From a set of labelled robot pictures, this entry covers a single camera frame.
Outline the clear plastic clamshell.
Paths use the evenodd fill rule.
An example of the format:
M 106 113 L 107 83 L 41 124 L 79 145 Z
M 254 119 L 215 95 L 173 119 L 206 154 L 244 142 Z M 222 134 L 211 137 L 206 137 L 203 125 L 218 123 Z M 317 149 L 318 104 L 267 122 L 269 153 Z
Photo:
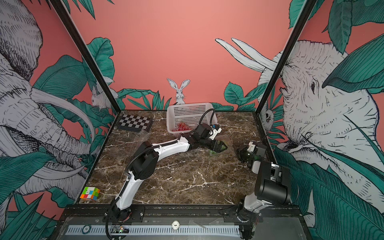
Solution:
M 140 131 L 140 132 L 134 132 L 133 133 L 133 143 L 135 144 L 141 144 L 142 142 L 146 142 L 146 141 L 149 141 L 151 144 L 155 143 L 155 135 L 152 134 L 152 133 L 149 133 L 147 131 Z
M 217 135 L 216 140 L 223 142 L 224 145 L 227 146 L 227 149 L 224 150 L 222 147 L 222 152 L 216 153 L 212 150 L 208 150 L 208 153 L 210 156 L 235 156 L 236 149 L 240 145 L 240 142 L 237 138 L 233 137 L 232 135 L 224 134 L 224 135 Z

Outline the red grape bunch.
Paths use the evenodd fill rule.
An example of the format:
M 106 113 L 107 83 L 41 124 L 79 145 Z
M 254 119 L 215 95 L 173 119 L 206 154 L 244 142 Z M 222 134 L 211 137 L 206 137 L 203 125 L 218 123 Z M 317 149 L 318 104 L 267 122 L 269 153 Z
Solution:
M 180 132 L 180 131 L 189 131 L 191 128 L 184 122 L 180 122 L 177 124 L 177 127 L 175 128 L 175 131 Z

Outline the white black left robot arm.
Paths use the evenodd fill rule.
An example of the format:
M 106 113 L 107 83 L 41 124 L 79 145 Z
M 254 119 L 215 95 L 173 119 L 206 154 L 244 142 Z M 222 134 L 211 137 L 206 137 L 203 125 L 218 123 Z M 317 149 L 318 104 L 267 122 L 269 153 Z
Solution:
M 149 178 L 156 169 L 158 161 L 175 154 L 188 152 L 196 148 L 207 148 L 215 153 L 225 151 L 228 146 L 223 142 L 210 138 L 194 138 L 182 135 L 178 139 L 160 144 L 144 142 L 139 152 L 134 154 L 133 160 L 126 167 L 126 181 L 115 197 L 113 207 L 118 211 L 128 209 L 142 182 Z

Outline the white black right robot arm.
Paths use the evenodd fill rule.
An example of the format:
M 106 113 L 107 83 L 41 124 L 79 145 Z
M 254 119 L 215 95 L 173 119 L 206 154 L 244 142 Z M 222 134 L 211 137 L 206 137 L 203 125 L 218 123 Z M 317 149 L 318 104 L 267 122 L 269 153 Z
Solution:
M 249 142 L 236 150 L 236 156 L 257 174 L 254 192 L 244 199 L 243 208 L 258 213 L 270 206 L 292 203 L 292 175 L 290 169 L 265 160 L 266 146 Z

